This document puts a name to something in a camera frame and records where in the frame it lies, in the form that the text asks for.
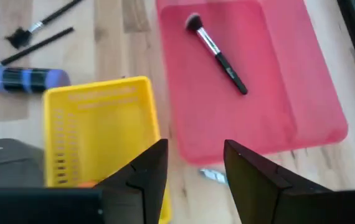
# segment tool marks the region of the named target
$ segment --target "yellow basket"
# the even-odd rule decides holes
[[[160,139],[146,77],[56,88],[44,101],[48,187],[100,181]],[[159,223],[170,220],[166,190]]]

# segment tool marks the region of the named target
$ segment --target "silver ferrule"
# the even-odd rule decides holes
[[[37,31],[39,31],[39,30],[41,30],[41,28],[43,28],[43,23],[42,22],[37,22],[37,23],[35,23],[34,25],[32,25],[31,26],[31,28],[29,28],[29,32],[31,33],[31,34],[33,34],[34,32],[37,32]]]
[[[217,55],[220,53],[219,48],[217,48],[216,44],[209,37],[209,35],[207,34],[207,32],[205,31],[205,29],[203,27],[201,27],[200,29],[197,30],[197,34],[198,34],[198,36],[201,37],[201,39],[204,41],[204,43],[208,46],[208,48],[211,50],[211,52],[214,55]]]

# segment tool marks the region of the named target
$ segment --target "red cleaning mat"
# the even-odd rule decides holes
[[[302,0],[159,0],[158,12],[174,135],[187,161],[221,162],[225,139],[268,154],[345,138],[348,126]],[[192,12],[248,95],[184,29]]]

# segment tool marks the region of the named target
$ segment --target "wooden surface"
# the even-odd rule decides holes
[[[3,39],[17,26],[28,28],[69,0],[0,0],[0,59],[15,52]],[[325,60],[349,123],[340,144],[268,155],[331,189],[355,189],[355,53],[335,0],[307,0]],[[63,68],[72,83],[89,83],[137,75],[150,77],[161,134],[171,143],[169,185],[173,223],[240,223],[229,189],[201,177],[181,160],[169,122],[169,101],[157,30],[154,0],[84,0],[33,43],[69,26],[76,31],[14,65]],[[0,138],[43,147],[40,96],[0,94]],[[222,169],[222,165],[213,166]]]

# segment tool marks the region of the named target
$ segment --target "brush bristles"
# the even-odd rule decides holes
[[[186,20],[186,29],[191,31],[197,31],[202,27],[202,21],[200,15],[192,13]]]

